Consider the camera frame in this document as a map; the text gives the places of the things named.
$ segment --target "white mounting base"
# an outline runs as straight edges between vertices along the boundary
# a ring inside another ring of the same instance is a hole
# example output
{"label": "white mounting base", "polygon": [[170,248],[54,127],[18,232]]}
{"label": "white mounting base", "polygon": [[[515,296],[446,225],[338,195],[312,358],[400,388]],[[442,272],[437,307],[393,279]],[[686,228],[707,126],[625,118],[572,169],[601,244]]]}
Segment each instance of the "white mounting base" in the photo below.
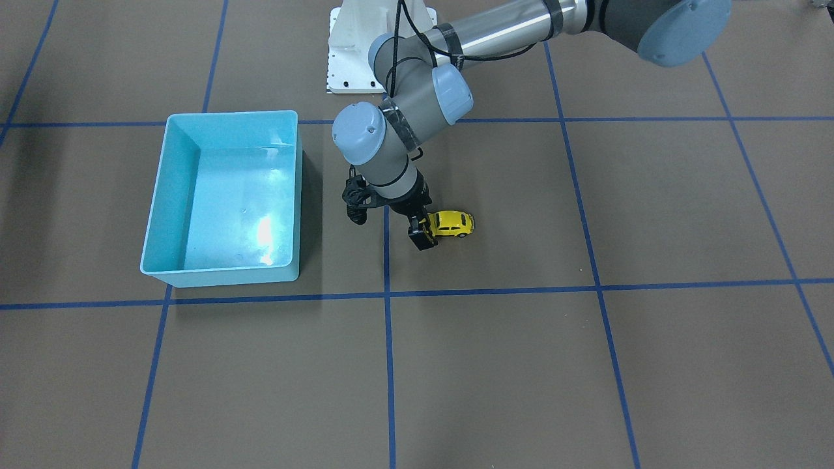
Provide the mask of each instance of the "white mounting base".
{"label": "white mounting base", "polygon": [[[437,12],[426,8],[423,0],[406,0],[406,5],[420,31],[437,26]],[[396,0],[344,0],[341,8],[330,12],[328,93],[384,92],[368,65],[368,49],[380,35],[394,32],[396,15]],[[414,36],[405,15],[399,21],[399,35]]]}

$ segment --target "robotic arm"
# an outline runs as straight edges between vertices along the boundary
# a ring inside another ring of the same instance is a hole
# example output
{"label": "robotic arm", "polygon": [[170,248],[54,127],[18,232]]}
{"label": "robotic arm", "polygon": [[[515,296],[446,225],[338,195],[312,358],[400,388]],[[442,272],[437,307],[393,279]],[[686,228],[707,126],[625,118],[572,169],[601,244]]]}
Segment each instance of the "robotic arm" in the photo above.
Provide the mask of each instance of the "robotic arm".
{"label": "robotic arm", "polygon": [[333,140],[351,172],[343,192],[357,224],[367,209],[388,205],[409,219],[420,250],[437,245],[429,228],[428,185],[409,154],[473,106],[461,70],[510,58],[560,33],[598,31],[664,67],[689,62],[716,40],[731,0],[514,0],[410,38],[384,34],[368,52],[382,104],[351,104],[333,124]]}

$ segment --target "light blue joint cap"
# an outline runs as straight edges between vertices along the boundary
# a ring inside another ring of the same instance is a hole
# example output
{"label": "light blue joint cap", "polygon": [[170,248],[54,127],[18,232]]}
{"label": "light blue joint cap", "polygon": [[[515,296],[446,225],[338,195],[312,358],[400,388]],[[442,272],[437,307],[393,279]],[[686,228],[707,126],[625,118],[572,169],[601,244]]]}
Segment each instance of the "light blue joint cap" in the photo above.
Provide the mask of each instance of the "light blue joint cap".
{"label": "light blue joint cap", "polygon": [[374,62],[376,61],[376,54],[379,53],[379,50],[382,48],[382,45],[385,44],[386,41],[391,39],[394,36],[392,33],[385,33],[378,38],[374,39],[374,41],[370,44],[370,48],[368,49],[368,65],[370,69],[374,69]]}
{"label": "light blue joint cap", "polygon": [[355,166],[370,161],[385,140],[385,118],[371,103],[351,104],[333,122],[333,141]]}
{"label": "light blue joint cap", "polygon": [[432,69],[431,79],[435,82],[435,94],[443,117],[449,125],[455,125],[475,105],[469,85],[451,63]]}
{"label": "light blue joint cap", "polygon": [[637,46],[663,67],[687,63],[715,42],[730,19],[731,0],[683,0],[657,18]]}

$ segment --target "empty light blue container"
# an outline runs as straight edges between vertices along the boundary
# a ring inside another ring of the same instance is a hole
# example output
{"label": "empty light blue container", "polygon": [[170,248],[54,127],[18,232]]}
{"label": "empty light blue container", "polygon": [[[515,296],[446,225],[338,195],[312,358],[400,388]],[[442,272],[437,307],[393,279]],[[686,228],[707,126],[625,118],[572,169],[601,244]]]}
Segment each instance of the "empty light blue container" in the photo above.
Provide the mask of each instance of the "empty light blue container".
{"label": "empty light blue container", "polygon": [[168,118],[140,270],[175,287],[296,280],[295,111]]}

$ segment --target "yellow toy car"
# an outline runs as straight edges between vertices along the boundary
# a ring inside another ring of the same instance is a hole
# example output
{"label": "yellow toy car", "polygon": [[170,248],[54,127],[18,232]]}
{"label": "yellow toy car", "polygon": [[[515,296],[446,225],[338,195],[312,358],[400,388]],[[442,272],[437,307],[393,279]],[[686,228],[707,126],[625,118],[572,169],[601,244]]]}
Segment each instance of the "yellow toy car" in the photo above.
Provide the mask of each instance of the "yellow toy car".
{"label": "yellow toy car", "polygon": [[475,231],[472,215],[458,210],[441,210],[429,213],[429,228],[432,236],[457,236],[464,238]]}

